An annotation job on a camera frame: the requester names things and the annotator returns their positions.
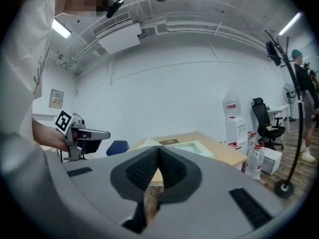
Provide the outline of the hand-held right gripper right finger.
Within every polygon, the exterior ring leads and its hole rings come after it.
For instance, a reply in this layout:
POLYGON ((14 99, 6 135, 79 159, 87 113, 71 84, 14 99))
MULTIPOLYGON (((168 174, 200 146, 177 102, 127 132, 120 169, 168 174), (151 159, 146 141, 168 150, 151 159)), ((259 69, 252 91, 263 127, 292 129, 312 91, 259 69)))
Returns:
POLYGON ((158 147, 158 169, 162 174, 164 187, 164 191, 158 196, 159 205, 186 201, 202 181, 198 165, 178 155, 174 148, 158 147))

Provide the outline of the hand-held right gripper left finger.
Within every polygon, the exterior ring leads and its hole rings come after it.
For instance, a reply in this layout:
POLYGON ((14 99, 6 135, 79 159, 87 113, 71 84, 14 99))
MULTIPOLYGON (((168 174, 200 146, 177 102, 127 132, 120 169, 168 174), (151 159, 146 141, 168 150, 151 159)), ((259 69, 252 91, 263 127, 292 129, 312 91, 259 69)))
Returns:
POLYGON ((136 202, 137 206, 131 218, 122 226, 141 233, 147 226, 144 193, 158 169, 158 147, 138 149, 138 154, 113 168, 110 181, 118 194, 126 200, 136 202))

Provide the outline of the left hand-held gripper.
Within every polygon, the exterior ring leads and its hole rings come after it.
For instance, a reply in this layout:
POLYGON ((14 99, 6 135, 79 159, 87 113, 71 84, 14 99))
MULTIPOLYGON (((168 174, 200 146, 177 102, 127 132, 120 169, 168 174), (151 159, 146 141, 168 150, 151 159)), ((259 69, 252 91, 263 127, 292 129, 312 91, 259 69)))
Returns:
POLYGON ((68 156, 62 156, 63 161, 85 159, 84 155, 95 153, 102 140, 109 139, 107 131, 87 129, 83 119, 62 110, 55 121, 56 129, 64 135, 68 156))

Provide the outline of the person's left hand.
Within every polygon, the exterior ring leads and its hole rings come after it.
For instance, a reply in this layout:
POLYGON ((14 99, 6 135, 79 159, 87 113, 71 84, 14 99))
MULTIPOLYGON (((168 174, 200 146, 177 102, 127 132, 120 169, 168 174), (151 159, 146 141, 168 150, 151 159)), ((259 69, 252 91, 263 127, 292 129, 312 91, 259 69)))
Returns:
POLYGON ((64 152, 68 151, 64 135, 59 131, 52 133, 50 146, 64 152))

